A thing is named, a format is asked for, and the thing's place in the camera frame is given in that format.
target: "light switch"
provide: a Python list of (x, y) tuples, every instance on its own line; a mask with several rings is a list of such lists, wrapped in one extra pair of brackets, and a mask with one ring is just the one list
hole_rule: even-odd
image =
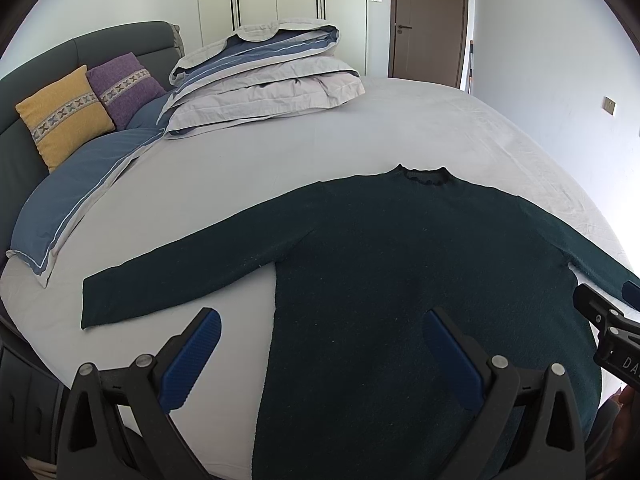
[(604, 108), (608, 113), (613, 115), (613, 112), (616, 111), (616, 102), (608, 97), (604, 98), (604, 102), (602, 104), (602, 108)]

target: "blue pillow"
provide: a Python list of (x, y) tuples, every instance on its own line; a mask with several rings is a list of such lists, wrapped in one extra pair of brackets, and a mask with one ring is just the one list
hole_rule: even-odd
[(97, 137), (78, 148), (25, 202), (7, 256), (25, 261), (38, 282), (47, 286), (71, 231), (129, 163), (161, 137), (158, 128), (137, 128)]
[(169, 117), (163, 117), (161, 123), (156, 125), (156, 121), (160, 116), (160, 112), (162, 111), (162, 107), (164, 103), (169, 98), (169, 93), (164, 94), (160, 97), (156, 97), (153, 101), (149, 101), (146, 105), (144, 105), (140, 110), (138, 110), (135, 115), (127, 124), (127, 130), (131, 130), (133, 128), (160, 128), (164, 130), (169, 124)]

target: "embroidered stripe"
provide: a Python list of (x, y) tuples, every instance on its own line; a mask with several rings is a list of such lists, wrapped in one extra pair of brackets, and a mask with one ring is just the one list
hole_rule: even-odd
[(87, 92), (80, 97), (71, 99), (71, 101), (63, 104), (49, 117), (44, 119), (38, 126), (31, 131), (31, 137), (38, 144), (49, 132), (51, 132), (62, 121), (71, 117), (83, 108), (98, 102), (98, 98), (93, 92)]
[(106, 92), (104, 92), (100, 96), (100, 101), (102, 101), (102, 103), (105, 106), (108, 106), (114, 100), (116, 100), (119, 97), (119, 95), (122, 94), (124, 91), (128, 90), (133, 85), (135, 85), (136, 83), (139, 83), (140, 81), (142, 81), (143, 79), (146, 79), (147, 77), (151, 77), (149, 70), (147, 70), (146, 68), (137, 70), (133, 74), (126, 76), (126, 78), (121, 79), (111, 88), (109, 88)]

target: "gray headboard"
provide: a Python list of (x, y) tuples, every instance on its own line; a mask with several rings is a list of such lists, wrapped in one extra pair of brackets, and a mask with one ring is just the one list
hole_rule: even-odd
[(15, 105), (79, 66), (92, 68), (127, 52), (168, 90), (181, 47), (175, 25), (129, 23), (68, 40), (0, 80), (0, 270), (20, 209), (49, 174)]

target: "person's hand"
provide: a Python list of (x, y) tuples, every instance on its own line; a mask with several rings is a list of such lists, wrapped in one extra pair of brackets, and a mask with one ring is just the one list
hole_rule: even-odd
[[(613, 399), (620, 404), (620, 412), (613, 422), (609, 442), (600, 459), (600, 467), (619, 459), (626, 441), (631, 437), (631, 403), (634, 400), (634, 394), (635, 390), (627, 386), (617, 399)], [(594, 480), (602, 480), (606, 475), (607, 472), (601, 473)]]

